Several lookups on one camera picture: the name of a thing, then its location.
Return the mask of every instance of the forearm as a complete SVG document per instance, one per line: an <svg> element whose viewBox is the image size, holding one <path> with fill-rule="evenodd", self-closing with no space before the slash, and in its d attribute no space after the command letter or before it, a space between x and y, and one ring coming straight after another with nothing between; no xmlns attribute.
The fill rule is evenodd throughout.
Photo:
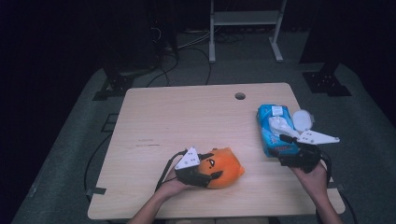
<svg viewBox="0 0 396 224"><path fill-rule="evenodd" d="M154 193L127 224L151 224L157 216L161 205L163 205L167 199L168 198L161 193Z"/></svg>
<svg viewBox="0 0 396 224"><path fill-rule="evenodd" d="M340 216L335 212L335 209L327 196L312 198L312 200L324 224L343 223Z"/></svg>

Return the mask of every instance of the orange plush toy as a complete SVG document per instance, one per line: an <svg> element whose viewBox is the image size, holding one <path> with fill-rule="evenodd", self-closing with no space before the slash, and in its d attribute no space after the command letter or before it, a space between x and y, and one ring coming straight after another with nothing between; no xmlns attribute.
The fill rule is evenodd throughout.
<svg viewBox="0 0 396 224"><path fill-rule="evenodd" d="M245 172L229 147L214 148L208 152L198 166L198 173L203 175L218 174L219 177L210 181L209 189L223 189L233 184Z"/></svg>

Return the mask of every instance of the dark background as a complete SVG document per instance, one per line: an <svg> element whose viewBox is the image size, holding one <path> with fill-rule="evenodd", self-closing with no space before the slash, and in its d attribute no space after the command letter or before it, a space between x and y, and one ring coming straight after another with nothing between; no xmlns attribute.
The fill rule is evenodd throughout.
<svg viewBox="0 0 396 224"><path fill-rule="evenodd" d="M217 9L228 5L228 1L216 2ZM109 11L106 4L96 10L103 10L106 22L120 25L114 20L114 9ZM174 0L174 4L179 31L208 28L208 0ZM272 9L278 3L231 1L230 6L235 10ZM322 63L335 51L340 62L358 74L393 124L395 9L394 1L385 0L289 0L282 25L284 32L311 28L301 62ZM149 22L161 10L151 5L146 11ZM86 1L0 2L0 212L5 223L12 220L33 184L80 92L101 68L98 36L110 34L109 41L121 55L120 61L128 60L122 57L128 47L121 44L120 33L99 26L102 33L98 33Z"/></svg>

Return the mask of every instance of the hole in table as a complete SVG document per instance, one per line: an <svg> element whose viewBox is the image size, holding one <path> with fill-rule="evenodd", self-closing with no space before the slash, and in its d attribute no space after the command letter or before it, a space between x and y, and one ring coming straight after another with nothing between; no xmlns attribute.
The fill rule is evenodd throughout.
<svg viewBox="0 0 396 224"><path fill-rule="evenodd" d="M247 98L247 97L246 97L246 95L245 95L244 93L242 93L242 92L237 92L237 93L235 94L235 98L236 98L237 100L245 100L245 98Z"/></svg>

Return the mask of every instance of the gray floor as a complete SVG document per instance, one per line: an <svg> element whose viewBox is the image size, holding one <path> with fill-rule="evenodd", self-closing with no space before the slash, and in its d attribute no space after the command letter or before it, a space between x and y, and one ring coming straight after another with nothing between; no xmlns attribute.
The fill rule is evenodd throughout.
<svg viewBox="0 0 396 224"><path fill-rule="evenodd" d="M336 76L352 96L329 97L311 93L302 72L317 71L321 64L298 64L308 33L282 32L278 39L285 61L277 63L268 43L269 34L246 35L231 45L217 45L217 61L211 65L208 85L287 82L300 107L315 116L313 130L339 136L336 145L324 145L332 158L333 179L343 188L359 223L393 223L396 220L396 131L365 91L359 78L342 64ZM179 44L197 36L179 35ZM208 52L207 42L193 46ZM163 69L175 64L164 58ZM133 87L143 88L162 71L138 77ZM195 49L183 49L175 69L168 73L171 86L205 85L209 64ZM84 172L91 155L105 140L102 132L107 116L119 113L122 97L93 101L106 76L102 70L91 80L64 124L43 164L31 192L24 200L13 223L106 223L89 220L89 202L84 192ZM164 76L150 87L166 86ZM94 155L87 173L87 186L93 188L106 155L106 140ZM353 223L347 209L341 215ZM281 223L316 223L315 216L281 217Z"/></svg>

